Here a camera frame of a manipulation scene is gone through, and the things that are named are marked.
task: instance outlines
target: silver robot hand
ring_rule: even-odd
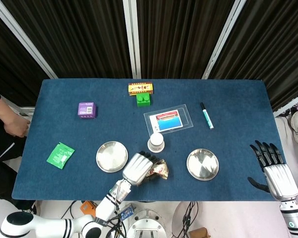
[[[8,215],[0,228],[0,238],[21,238],[35,230],[37,238],[70,238],[81,233],[83,238],[99,238],[101,230],[119,204],[130,193],[132,185],[145,178],[153,163],[148,153],[137,153],[126,165],[123,179],[116,182],[96,208],[96,218],[85,215],[77,219],[44,219],[26,212]]]
[[[255,141],[259,149],[250,145],[256,154],[260,167],[265,175],[267,185],[259,184],[248,178],[256,188],[271,195],[281,202],[280,211],[285,219],[290,234],[298,238],[298,188],[288,165],[284,163],[281,153],[274,144]]]

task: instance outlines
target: metal plate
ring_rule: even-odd
[[[97,151],[96,163],[105,172],[113,173],[121,170],[128,160],[126,147],[117,141],[103,144]]]
[[[211,151],[196,149],[188,156],[187,168],[196,179],[208,181],[218,174],[219,161]]]

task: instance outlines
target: black curtain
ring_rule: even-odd
[[[298,0],[248,0],[209,78],[263,80],[274,110],[298,96]]]
[[[202,78],[233,0],[137,0],[142,78]]]
[[[0,94],[18,106],[34,106],[48,78],[0,19]]]
[[[132,78],[121,0],[3,0],[58,77]]]

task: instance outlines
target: purple box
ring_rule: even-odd
[[[95,103],[79,103],[78,116],[83,119],[90,119],[96,117]]]

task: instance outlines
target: blue tablecloth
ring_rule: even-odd
[[[38,97],[22,163],[13,190],[15,199],[101,200],[122,171],[108,174],[96,164],[98,148],[107,141],[123,143],[129,156],[148,151],[144,113],[186,104],[193,127],[164,135],[169,178],[132,187],[127,200],[267,201],[271,195],[252,187],[247,177],[265,183],[249,145],[274,143],[282,150],[265,85],[255,80],[156,79],[152,105],[137,108],[129,96],[133,79],[45,80]],[[79,102],[98,106],[95,119],[77,116]],[[214,129],[200,108],[204,102]],[[75,149],[63,170],[46,162],[62,142]],[[186,168],[189,153],[206,148],[219,160],[211,181],[193,178]]]

